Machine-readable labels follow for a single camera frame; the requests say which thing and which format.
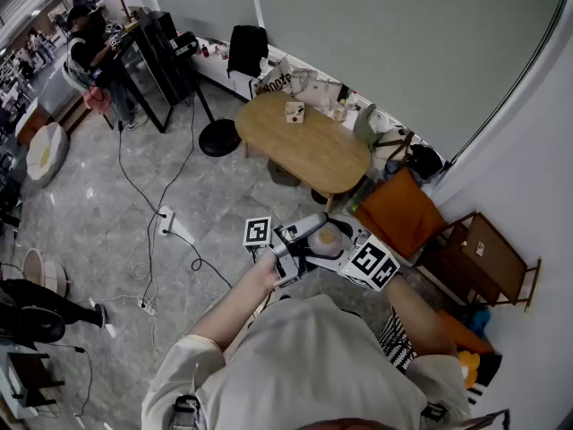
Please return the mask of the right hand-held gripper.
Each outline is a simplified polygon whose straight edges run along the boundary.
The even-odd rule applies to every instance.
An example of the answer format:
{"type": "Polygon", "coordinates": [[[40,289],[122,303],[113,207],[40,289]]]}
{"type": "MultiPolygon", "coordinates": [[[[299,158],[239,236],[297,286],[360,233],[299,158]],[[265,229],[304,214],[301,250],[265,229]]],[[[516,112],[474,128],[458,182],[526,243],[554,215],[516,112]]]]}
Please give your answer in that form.
{"type": "Polygon", "coordinates": [[[307,262],[349,280],[354,285],[380,292],[397,274],[400,264],[376,237],[359,229],[352,219],[329,219],[307,238],[307,262]]]}

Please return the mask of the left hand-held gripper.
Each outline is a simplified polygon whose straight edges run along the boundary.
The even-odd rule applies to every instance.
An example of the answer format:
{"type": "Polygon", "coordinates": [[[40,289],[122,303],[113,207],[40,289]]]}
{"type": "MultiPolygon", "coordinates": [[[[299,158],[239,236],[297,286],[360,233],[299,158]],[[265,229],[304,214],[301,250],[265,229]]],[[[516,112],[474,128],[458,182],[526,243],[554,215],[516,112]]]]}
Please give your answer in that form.
{"type": "Polygon", "coordinates": [[[256,259],[260,249],[269,248],[276,256],[276,287],[285,288],[300,280],[305,273],[300,242],[322,228],[329,220],[325,212],[314,213],[286,226],[273,228],[271,217],[247,219],[243,246],[256,259]]]}

